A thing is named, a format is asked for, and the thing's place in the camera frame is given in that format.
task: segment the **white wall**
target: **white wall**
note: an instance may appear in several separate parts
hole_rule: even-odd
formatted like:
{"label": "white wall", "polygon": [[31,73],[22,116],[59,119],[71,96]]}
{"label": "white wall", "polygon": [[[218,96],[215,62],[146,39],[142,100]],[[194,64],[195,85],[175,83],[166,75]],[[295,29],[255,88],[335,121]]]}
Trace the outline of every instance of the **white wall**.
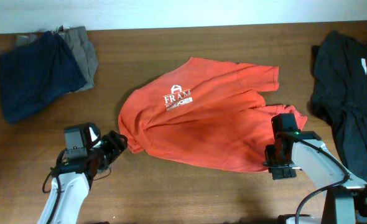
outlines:
{"label": "white wall", "polygon": [[0,33],[367,20],[367,0],[0,0]]}

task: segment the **robotic arm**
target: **robotic arm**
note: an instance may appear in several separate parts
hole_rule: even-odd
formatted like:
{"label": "robotic arm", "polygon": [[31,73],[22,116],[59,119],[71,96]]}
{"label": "robotic arm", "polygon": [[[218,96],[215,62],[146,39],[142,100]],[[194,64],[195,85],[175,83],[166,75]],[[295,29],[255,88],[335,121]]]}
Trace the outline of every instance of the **robotic arm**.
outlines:
{"label": "robotic arm", "polygon": [[[367,183],[352,174],[334,158],[313,131],[300,131],[293,114],[273,117],[275,144],[265,150],[266,162],[274,180],[296,177],[303,170],[318,188],[300,203],[295,215],[281,215],[279,223],[359,223],[367,220]],[[321,220],[301,216],[304,204],[314,195],[327,191]]]}
{"label": "robotic arm", "polygon": [[80,207],[91,189],[94,176],[127,148],[127,138],[110,131],[101,138],[93,123],[65,128],[66,149],[51,168],[52,188],[38,223],[76,223]]}

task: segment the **white tag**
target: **white tag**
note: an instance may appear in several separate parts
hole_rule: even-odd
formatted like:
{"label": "white tag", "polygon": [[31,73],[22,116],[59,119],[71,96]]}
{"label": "white tag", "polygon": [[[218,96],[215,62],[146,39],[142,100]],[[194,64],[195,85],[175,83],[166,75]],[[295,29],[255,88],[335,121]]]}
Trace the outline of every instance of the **white tag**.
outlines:
{"label": "white tag", "polygon": [[361,61],[362,66],[363,66],[363,70],[365,71],[365,75],[367,75],[366,59],[361,58],[360,61]]}

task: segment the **wooden table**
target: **wooden table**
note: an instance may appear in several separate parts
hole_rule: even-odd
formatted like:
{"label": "wooden table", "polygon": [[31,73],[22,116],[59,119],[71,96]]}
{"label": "wooden table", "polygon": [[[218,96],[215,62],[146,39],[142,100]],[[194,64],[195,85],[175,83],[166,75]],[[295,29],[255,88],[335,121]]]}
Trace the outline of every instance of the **wooden table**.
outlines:
{"label": "wooden table", "polygon": [[[309,112],[314,80],[310,48],[330,30],[367,40],[367,22],[199,27],[89,32],[100,66],[92,90],[65,95],[29,119],[10,125],[0,106],[0,223],[34,223],[47,201],[42,182],[65,147],[63,128],[92,121],[105,134],[116,130],[124,101],[137,88],[183,64],[189,57],[280,66],[280,88],[263,93],[267,104],[294,105],[309,116],[337,156],[330,127]],[[0,54],[14,35],[0,35]],[[302,172],[273,181],[267,172],[240,174],[189,166],[125,151],[112,174],[94,182],[79,223],[256,223],[294,213],[315,190]],[[321,217],[323,197],[303,213]]]}

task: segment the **black garment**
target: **black garment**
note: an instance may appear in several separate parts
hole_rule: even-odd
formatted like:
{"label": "black garment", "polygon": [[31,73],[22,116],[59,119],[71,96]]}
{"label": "black garment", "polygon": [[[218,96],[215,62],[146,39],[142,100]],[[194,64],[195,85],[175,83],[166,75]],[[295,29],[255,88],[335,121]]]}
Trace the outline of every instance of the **black garment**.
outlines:
{"label": "black garment", "polygon": [[38,113],[85,84],[65,41],[49,31],[38,41],[0,56],[1,106],[10,123]]}
{"label": "black garment", "polygon": [[367,45],[330,33],[320,46],[314,65],[312,109],[332,126],[344,166],[367,181],[367,75],[361,59]]}

